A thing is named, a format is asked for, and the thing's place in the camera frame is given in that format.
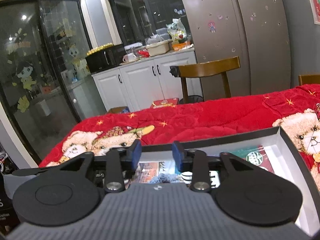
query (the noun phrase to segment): glass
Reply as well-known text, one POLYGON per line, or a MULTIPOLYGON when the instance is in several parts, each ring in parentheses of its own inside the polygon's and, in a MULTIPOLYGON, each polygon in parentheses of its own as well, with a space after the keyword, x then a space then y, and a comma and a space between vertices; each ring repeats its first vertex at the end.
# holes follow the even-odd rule
POLYGON ((166 28, 174 18, 181 18, 190 33, 182 0, 111 0, 111 4, 124 45, 138 41, 145 44, 146 38, 166 28))
POLYGON ((76 121, 41 40, 37 11, 31 2, 0 7, 0 92, 27 149, 43 159, 76 121))
POLYGON ((90 74, 90 49, 75 0, 41 0, 49 53, 82 120, 105 114, 106 108, 90 74))

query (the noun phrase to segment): black microwave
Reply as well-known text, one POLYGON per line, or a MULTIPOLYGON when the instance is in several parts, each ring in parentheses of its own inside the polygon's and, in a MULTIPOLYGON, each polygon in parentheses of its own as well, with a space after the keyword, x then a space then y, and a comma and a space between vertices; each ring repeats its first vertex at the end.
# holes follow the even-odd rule
POLYGON ((85 59, 91 74, 119 66, 126 54, 123 44, 97 51, 85 59))

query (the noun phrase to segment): blue yarn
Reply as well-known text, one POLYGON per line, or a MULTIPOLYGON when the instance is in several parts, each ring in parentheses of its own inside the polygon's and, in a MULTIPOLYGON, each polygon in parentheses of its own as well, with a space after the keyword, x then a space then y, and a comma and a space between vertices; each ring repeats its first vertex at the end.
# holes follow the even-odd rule
POLYGON ((165 174, 160 173, 159 176, 154 176, 150 181, 150 184, 158 183, 180 183, 179 176, 177 174, 165 174))

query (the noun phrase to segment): wooden chair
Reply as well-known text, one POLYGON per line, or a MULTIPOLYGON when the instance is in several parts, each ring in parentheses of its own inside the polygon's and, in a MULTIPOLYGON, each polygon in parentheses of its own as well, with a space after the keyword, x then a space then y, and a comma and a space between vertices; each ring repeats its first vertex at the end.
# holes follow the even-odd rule
POLYGON ((320 84, 320 74, 318 75, 299 75, 299 86, 304 84, 320 84))
POLYGON ((206 63, 170 66, 170 73, 181 78, 183 102, 188 103, 188 89, 186 78, 210 77, 221 74, 223 87, 227 98, 231 97, 227 71, 240 68, 239 57, 210 61, 206 63))

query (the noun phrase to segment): orange container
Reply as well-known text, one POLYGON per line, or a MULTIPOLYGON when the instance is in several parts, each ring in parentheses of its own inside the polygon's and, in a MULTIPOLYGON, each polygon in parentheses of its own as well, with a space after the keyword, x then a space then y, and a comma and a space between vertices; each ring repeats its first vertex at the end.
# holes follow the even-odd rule
POLYGON ((182 49, 182 48, 184 48, 185 46, 188 46, 188 45, 190 45, 190 44, 191 44, 190 41, 186 41, 186 42, 184 42, 184 43, 179 43, 179 44, 172 45, 172 48, 173 48, 174 51, 177 51, 177 50, 182 49))

